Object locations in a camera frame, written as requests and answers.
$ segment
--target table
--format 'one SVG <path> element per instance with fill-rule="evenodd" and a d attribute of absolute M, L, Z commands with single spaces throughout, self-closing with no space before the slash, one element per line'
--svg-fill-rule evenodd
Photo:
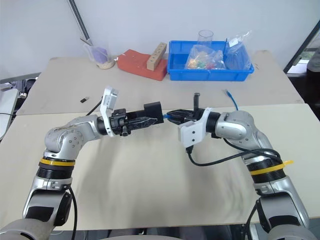
<path fill-rule="evenodd" d="M 6 114 L 13 114 L 18 97 L 17 89 L 10 89 L 1 92 L 0 95 L 0 140 L 5 136 L 7 129 L 9 128 L 12 116 Z"/>
<path fill-rule="evenodd" d="M 311 218 L 320 216 L 320 124 L 307 104 L 244 106 L 282 159 Z M 214 109 L 233 111 L 234 107 Z M 83 113 L 19 115 L 0 144 L 0 228 L 22 216 L 38 169 L 44 136 Z M 235 154 L 208 135 L 193 158 L 209 162 Z M 258 198 L 240 158 L 215 166 L 190 163 L 177 126 L 163 124 L 128 137 L 103 137 L 81 150 L 72 174 L 78 229 L 124 229 L 244 223 Z M 74 210 L 61 230 L 73 228 Z M 258 221 L 254 215 L 253 222 Z"/>
<path fill-rule="evenodd" d="M 268 51 L 252 57 L 254 73 L 244 82 L 163 81 L 137 76 L 114 66 L 97 68 L 87 58 L 62 57 L 50 60 L 29 92 L 18 115 L 84 113 L 101 99 L 107 85 L 119 90 L 116 109 L 140 109 L 160 101 L 163 109 L 193 107 L 193 93 L 201 93 L 200 107 L 231 107 L 228 89 L 239 106 L 304 103 L 285 73 Z M 80 100 L 89 97 L 84 103 Z"/>

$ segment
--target blue cable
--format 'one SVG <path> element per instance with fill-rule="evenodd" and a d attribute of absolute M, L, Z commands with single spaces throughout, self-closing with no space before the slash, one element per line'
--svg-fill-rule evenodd
<path fill-rule="evenodd" d="M 232 102 L 233 102 L 233 104 L 235 106 L 235 109 L 238 111 L 239 110 L 238 105 L 237 105 L 234 97 L 232 96 L 232 94 L 227 89 L 225 90 L 225 92 L 228 95 L 228 97 L 231 98 L 231 100 L 232 100 Z"/>

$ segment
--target red sponge block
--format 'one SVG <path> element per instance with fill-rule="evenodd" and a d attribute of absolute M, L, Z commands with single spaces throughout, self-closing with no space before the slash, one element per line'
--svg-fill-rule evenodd
<path fill-rule="evenodd" d="M 168 60 L 161 59 L 154 71 L 147 69 L 149 54 L 142 54 L 134 50 L 127 50 L 118 57 L 118 68 L 128 73 L 162 81 L 167 74 Z"/>

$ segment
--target clear plastic cup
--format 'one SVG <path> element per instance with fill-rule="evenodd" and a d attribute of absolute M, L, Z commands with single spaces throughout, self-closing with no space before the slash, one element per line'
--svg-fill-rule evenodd
<path fill-rule="evenodd" d="M 201 30 L 198 33 L 198 43 L 199 45 L 205 45 L 208 48 L 211 48 L 212 38 L 214 33 L 210 30 Z"/>

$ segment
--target wooden block with holes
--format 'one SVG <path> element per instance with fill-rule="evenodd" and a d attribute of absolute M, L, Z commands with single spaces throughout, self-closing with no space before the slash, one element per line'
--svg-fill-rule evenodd
<path fill-rule="evenodd" d="M 164 42 L 160 42 L 160 44 L 156 47 L 153 54 L 149 57 L 148 61 L 146 62 L 146 68 L 154 71 L 157 68 L 162 56 L 166 52 L 166 49 L 167 44 Z"/>

